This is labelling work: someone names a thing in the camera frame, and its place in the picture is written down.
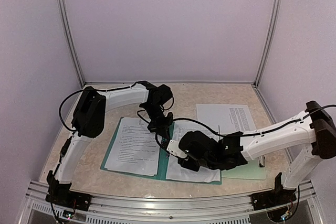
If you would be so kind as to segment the front aluminium rail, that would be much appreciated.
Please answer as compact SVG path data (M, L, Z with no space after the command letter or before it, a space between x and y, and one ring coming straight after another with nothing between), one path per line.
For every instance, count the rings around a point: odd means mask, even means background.
M271 223L269 214L283 206L255 210L251 194L155 199L92 194L88 210L77 209L66 219L69 208L45 201L48 186L30 182L18 223L55 223L53 214L67 223Z

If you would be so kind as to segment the left aluminium frame post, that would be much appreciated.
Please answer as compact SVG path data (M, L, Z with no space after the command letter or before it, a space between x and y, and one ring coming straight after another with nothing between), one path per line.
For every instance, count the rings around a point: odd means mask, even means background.
M58 4L60 19L61 19L62 27L64 30L66 43L67 43L69 53L70 53L70 59L73 64L79 85L83 87L86 84L86 81L85 81L85 77L82 71L82 67L79 62L79 58L77 56L74 39L71 33L70 22L69 22L69 18L67 15L67 9L66 9L66 1L57 0L57 4Z

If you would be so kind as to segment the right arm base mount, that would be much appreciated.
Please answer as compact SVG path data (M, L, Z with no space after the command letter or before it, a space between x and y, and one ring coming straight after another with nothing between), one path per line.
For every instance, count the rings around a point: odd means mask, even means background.
M254 210L261 210L294 202L297 198L296 189L284 189L282 185L282 173L275 177L275 185L272 190L254 193L251 202Z

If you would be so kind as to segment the right aluminium frame post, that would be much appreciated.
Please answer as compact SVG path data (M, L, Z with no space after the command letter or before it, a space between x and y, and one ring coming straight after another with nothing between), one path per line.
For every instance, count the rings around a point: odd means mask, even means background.
M257 73L256 73L256 77L255 77L255 80L254 80L254 86L256 87L256 89L259 88L259 86L261 84L263 74L264 74L265 69L266 69L267 60L268 60L268 57L269 57L272 41L273 41L274 34L275 34L275 31L276 31L276 26L277 26L277 20L278 20L280 7L281 7L281 0L274 0L273 4L272 4L271 17L270 17L270 22L269 22L269 25L268 25L265 44L264 44L264 47L263 47L260 63L259 63L258 70L257 70Z

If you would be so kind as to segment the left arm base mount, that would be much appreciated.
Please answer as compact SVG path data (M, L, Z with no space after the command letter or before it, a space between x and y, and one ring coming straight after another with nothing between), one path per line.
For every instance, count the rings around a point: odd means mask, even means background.
M75 210L88 211L92 196L70 190L72 183L61 184L53 175L52 170L47 175L49 185L45 200L59 206Z

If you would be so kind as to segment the printed paper stack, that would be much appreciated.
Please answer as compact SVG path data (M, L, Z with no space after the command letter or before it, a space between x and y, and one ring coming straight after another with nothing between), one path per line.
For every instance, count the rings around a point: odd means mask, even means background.
M172 140L180 141L181 138L189 131L201 131L208 137L218 142L219 136L214 135L206 128L189 121L177 121L174 123ZM177 158L170 156L166 170L166 180L178 182L203 183L221 185L222 178L220 170L210 170L200 167L198 172L181 167Z

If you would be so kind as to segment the printed paper sheet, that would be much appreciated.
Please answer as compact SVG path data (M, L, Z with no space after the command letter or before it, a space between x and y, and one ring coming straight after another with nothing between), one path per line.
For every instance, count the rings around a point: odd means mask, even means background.
M160 147L155 134L138 118L121 118L103 168L142 176L155 176Z

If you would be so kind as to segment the aluminium frame post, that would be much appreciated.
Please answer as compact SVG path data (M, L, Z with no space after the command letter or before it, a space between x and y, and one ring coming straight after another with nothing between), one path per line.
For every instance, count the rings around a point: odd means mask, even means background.
M79 58L77 56L74 39L71 33L70 22L69 22L69 18L67 15L67 9L66 9L66 1L57 0L57 4L58 4L60 19L61 19L62 27L64 30L66 43L67 43L69 53L70 53L70 59L73 64L79 85L83 87L86 84L86 81L85 81L85 77L82 71L82 67L79 62Z
M269 25L268 25L265 44L264 44L264 47L263 47L260 63L259 63L258 70L257 70L257 73L256 73L256 77L255 77L255 80L254 80L254 86L256 87L256 89L259 88L259 86L261 84L263 74L264 74L265 69L266 69L267 60L268 60L268 57L269 57L272 41L273 41L274 34L275 34L275 31L276 31L276 26L277 26L277 20L278 20L280 7L281 7L281 0L274 0L273 4L272 4L271 17L270 17L270 22L269 22Z

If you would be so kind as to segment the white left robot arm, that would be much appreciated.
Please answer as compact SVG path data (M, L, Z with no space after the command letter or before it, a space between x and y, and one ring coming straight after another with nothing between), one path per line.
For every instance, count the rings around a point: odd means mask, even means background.
M104 130L106 113L131 104L138 104L148 117L147 129L151 133L169 140L173 114L165 114L164 105L173 101L169 86L156 86L148 81L137 81L126 87L96 89L91 86L77 91L80 95L72 114L70 135L63 144L58 164L47 175L49 189L60 204L66 206L73 201L70 189L74 170L91 141Z

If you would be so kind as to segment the dark green folder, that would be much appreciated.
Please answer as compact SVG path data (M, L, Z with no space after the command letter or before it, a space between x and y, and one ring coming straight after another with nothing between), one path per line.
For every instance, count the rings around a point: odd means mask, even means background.
M108 146L108 149L107 149L107 152L106 152L106 154L103 158L102 164L100 165L101 170L109 171L109 170L104 169L103 165L104 165L104 162L107 159L108 151L110 150L110 148L112 146L112 140L116 136L116 131L117 131L118 126L120 124L120 120L119 120L117 128L116 128L116 130L115 130L115 132L112 136L111 142L110 142L110 144ZM166 153L163 149L160 148L159 164L158 164L158 170L157 170L158 172L157 172L157 175L155 175L155 176L142 176L142 175L136 175L136 174L130 174L130 173L123 173L123 172L117 172L117 173L132 175L132 176L137 176L137 177L142 177L142 178L149 178L149 179L166 181L165 178L166 178L166 170L167 170L167 165L168 165L168 162L169 162L169 157L170 157L170 155L168 155L168 153Z

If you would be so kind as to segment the light green clipboard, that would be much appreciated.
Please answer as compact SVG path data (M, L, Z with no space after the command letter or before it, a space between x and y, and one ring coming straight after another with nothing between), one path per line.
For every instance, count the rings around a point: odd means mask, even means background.
M265 180L266 169L259 166L258 160L253 160L248 162L246 165L221 171L221 176L222 178L229 179Z

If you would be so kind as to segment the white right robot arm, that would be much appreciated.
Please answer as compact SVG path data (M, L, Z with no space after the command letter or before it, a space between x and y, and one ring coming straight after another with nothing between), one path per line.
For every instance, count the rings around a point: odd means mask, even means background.
M178 143L178 164L199 171L230 170L246 165L269 153L302 145L302 150L287 171L280 176L281 185L269 192L273 205L281 204L301 181L325 159L335 157L335 124L327 106L316 101L292 118L256 131L221 135L218 141L201 131L187 132Z

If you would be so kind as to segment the white paper sheet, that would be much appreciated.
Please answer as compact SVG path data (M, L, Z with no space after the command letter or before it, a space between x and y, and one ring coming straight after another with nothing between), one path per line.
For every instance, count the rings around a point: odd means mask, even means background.
M197 120L214 126L221 134L256 130L247 105L239 104L197 104Z

